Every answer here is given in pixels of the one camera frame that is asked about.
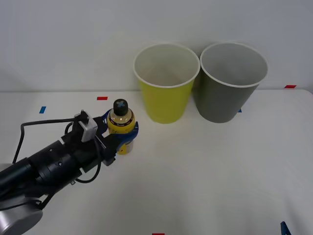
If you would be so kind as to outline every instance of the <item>yellow paper cup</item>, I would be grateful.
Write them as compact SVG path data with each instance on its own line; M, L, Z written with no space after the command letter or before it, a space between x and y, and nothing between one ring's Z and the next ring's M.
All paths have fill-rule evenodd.
M134 73L153 121L172 123L182 116L199 70L197 55L181 45L154 45L136 56Z

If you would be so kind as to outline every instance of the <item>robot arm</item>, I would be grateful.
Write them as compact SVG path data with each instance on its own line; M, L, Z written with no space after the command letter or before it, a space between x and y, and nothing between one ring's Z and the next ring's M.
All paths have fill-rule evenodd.
M43 208L55 193L75 181L93 181L101 163L111 165L119 147L137 136L138 123L130 133L111 134L104 138L106 115L91 118L81 111L67 126L61 138L63 143L56 141L16 162L18 148L13 161L16 163L0 172L0 235L21 235L28 231L39 222ZM97 171L93 178L78 179L82 175L81 169L88 172L95 166ZM43 195L47 198L41 202L39 198Z

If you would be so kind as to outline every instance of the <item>yellow bottle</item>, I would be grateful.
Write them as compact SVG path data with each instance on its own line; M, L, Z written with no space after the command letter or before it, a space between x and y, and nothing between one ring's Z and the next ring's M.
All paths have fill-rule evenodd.
M108 129L110 134L126 134L133 130L135 126L135 115L131 109L128 108L128 103L124 99L117 99L113 108L107 117ZM133 149L133 141L128 142L120 149L118 154L127 154Z

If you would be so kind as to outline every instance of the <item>black cable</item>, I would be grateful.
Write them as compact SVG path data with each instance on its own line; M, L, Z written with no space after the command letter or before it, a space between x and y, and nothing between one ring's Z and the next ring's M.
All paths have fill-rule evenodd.
M64 130L64 134L65 134L65 135L68 133L68 130L69 130L69 128L71 127L71 125L73 125L73 122L70 122L70 123L66 126L66 128L65 128L65 130Z
M21 146L22 146L22 143L23 143L24 135L25 135L25 130L24 130L25 126L32 126L32 125L39 125L39 124L49 124L49 123L60 123L60 122L70 122L70 121L75 121L75 120L76 120L75 118L68 118L68 119L31 121L31 122L23 123L21 125L20 142L19 142L18 148L16 150L16 153L15 153L15 156L14 156L14 159L13 159L13 164L15 164L16 160L18 159L18 155L19 155L19 152L20 152L20 149L21 149Z
M97 140L94 139L94 144L96 146L97 149L97 157L98 157L98 166L97 166L97 170L96 173L94 174L94 176L90 179L90 180L80 180L80 179L76 179L77 182L82 183L82 184L87 184L90 183L92 181L95 180L95 178L97 178L99 172L100 172L100 168L101 168L101 154L100 154L100 147L99 144L97 143Z
M36 206L39 206L41 203L42 202L40 200L30 200L30 201L27 201L27 202L24 202L24 203L20 203L20 204L14 205L14 206L0 208L0 212L1 211L6 211L6 210L9 210L9 209L13 209L15 207L20 207L20 206L23 206L23 205L27 205L27 204L35 204Z
M43 208L45 208L46 205L48 204L48 202L51 200L51 198L52 198L53 196L54 196L54 193L49 194L48 197L47 197L42 203L40 203L40 204L38 205L39 209L42 210Z

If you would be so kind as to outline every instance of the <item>bottle label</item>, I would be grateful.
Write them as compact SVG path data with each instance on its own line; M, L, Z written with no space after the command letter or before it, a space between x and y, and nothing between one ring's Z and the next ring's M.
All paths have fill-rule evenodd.
M130 118L128 122L119 124L111 120L110 115L108 115L107 122L108 122L108 128L109 128L110 134L115 134L115 133L126 134L126 133L131 132L133 128L135 127L135 116L134 116L134 113L132 112L132 117ZM123 155L129 153L133 148L133 144L134 143L132 141L126 144L123 144L120 147L120 149L118 149L117 153L123 154Z

